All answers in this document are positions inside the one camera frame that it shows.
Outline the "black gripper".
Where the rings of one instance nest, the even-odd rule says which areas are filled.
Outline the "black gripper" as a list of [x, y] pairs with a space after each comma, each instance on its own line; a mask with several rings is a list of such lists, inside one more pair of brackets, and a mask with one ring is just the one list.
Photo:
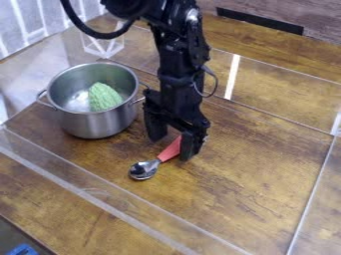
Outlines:
[[160, 89], [144, 90], [144, 121], [150, 141], [168, 134], [168, 127], [180, 134], [179, 160], [189, 160], [200, 150], [205, 140], [209, 122], [200, 112], [203, 73], [192, 73], [180, 78], [159, 74]]

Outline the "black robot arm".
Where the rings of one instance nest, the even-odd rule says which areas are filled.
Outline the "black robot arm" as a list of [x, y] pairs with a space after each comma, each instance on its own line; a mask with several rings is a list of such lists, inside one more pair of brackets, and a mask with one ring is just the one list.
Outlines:
[[195, 0], [101, 0], [101, 4], [113, 16], [141, 18], [149, 24], [160, 56], [160, 88], [144, 90], [146, 133], [157, 141], [168, 128], [179, 130], [179, 159], [188, 160], [200, 150], [209, 127], [199, 109], [209, 47]]

